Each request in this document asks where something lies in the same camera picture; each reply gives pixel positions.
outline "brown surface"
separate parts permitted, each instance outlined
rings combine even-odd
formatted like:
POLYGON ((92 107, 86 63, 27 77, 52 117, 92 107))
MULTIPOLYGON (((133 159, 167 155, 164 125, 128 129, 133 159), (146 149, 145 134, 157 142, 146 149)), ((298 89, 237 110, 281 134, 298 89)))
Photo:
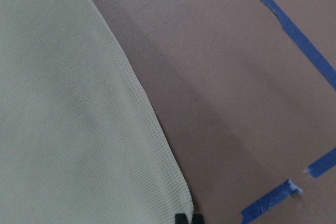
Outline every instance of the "brown surface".
MULTIPOLYGON (((147 92, 207 224, 240 223, 241 210, 288 178, 303 196, 254 223, 335 223, 335 170, 317 180, 305 173, 334 147, 335 91, 259 0, 93 1, 147 92)), ((296 10, 295 22, 304 19, 296 5, 282 4, 296 10)), ((320 18, 333 24, 333 15, 320 18)), ((333 52, 324 42, 333 31, 313 21, 304 28, 315 26, 318 48, 333 52)))

